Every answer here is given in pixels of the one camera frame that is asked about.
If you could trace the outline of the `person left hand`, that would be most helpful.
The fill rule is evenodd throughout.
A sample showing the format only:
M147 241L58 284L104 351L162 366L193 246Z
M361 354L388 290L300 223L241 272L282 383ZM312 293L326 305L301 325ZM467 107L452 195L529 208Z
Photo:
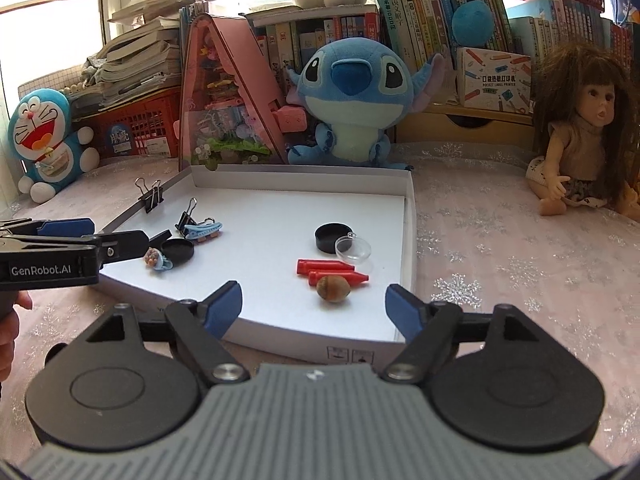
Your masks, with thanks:
M26 310L32 310L32 297L29 292L22 290L18 293L16 298L16 304L14 307L21 307ZM18 317L15 309L12 308L11 312L2 318L0 325L0 380L4 382L6 378L10 376L14 354L15 354L15 341L20 333L20 318Z

